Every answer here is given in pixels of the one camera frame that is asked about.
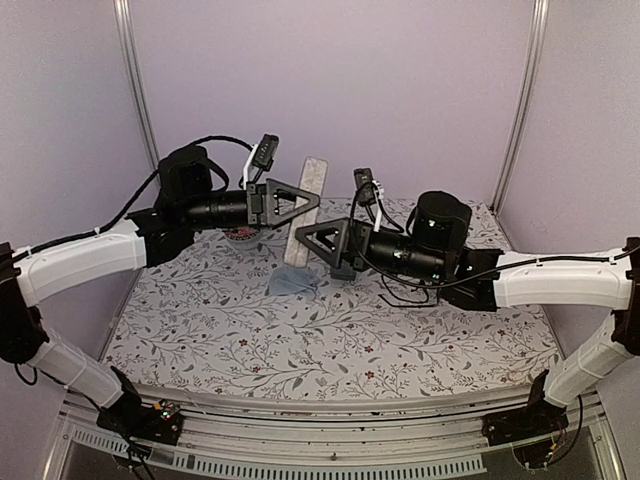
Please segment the blue-grey glasses case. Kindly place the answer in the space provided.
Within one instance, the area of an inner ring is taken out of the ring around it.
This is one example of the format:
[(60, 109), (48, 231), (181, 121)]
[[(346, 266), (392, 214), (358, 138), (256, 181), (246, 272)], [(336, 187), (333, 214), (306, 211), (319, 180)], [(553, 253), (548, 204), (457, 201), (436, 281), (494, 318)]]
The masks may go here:
[(340, 267), (330, 268), (330, 277), (340, 281), (354, 281), (357, 278), (357, 272), (348, 264)]

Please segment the light blue cloth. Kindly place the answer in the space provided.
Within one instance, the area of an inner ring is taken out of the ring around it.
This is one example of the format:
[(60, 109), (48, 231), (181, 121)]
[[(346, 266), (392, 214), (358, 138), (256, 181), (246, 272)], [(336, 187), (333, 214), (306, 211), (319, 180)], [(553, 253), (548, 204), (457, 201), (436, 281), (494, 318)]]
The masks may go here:
[(271, 296), (314, 297), (317, 294), (320, 278), (308, 268), (296, 268), (285, 265), (273, 271), (268, 282)]

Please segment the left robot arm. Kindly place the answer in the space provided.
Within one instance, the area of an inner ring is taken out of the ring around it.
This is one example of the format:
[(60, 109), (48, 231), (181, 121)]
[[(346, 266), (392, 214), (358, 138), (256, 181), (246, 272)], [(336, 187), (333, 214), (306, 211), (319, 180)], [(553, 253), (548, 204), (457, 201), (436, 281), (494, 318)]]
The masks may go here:
[(317, 217), (328, 173), (326, 161), (309, 157), (297, 186), (262, 180), (271, 169), (279, 139), (264, 135), (250, 147), (241, 186), (209, 158), (198, 139), (162, 159), (150, 175), (160, 190), (149, 209), (129, 205), (92, 231), (14, 251), (1, 246), (1, 358), (45, 373), (108, 409), (128, 434), (148, 426), (148, 412), (126, 377), (97, 363), (42, 325), (38, 305), (72, 287), (124, 271), (162, 265), (208, 229), (298, 228)]

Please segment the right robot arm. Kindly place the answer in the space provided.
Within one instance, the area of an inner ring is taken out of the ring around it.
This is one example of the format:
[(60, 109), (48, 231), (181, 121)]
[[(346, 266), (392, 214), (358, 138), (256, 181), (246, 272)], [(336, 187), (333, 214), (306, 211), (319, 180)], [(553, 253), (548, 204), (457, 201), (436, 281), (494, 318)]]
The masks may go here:
[(556, 409), (639, 354), (639, 239), (596, 253), (532, 254), (466, 244), (471, 208), (442, 191), (422, 194), (407, 232), (388, 231), (353, 214), (299, 227), (295, 237), (327, 264), (413, 289), (432, 290), (466, 311), (519, 305), (586, 305), (609, 309), (576, 352), (535, 380), (517, 427), (537, 436)]

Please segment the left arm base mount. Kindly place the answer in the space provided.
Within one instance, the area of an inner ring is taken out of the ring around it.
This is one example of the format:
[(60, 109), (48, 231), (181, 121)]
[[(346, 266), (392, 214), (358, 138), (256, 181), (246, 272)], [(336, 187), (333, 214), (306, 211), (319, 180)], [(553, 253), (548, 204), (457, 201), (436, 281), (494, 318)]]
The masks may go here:
[(111, 370), (121, 383), (122, 395), (112, 406), (100, 408), (97, 425), (122, 434), (126, 439), (137, 438), (176, 446), (185, 420), (180, 406), (165, 399), (145, 406), (126, 375), (115, 367)]

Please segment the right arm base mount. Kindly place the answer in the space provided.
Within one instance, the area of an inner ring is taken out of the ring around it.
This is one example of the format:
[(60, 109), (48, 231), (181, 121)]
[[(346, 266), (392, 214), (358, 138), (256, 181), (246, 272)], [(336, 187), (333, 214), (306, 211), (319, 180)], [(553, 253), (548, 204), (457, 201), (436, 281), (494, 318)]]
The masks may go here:
[(547, 401), (544, 383), (548, 374), (549, 371), (544, 370), (534, 379), (524, 406), (482, 417), (481, 433), (490, 446), (550, 434), (569, 425), (567, 407), (557, 407)]

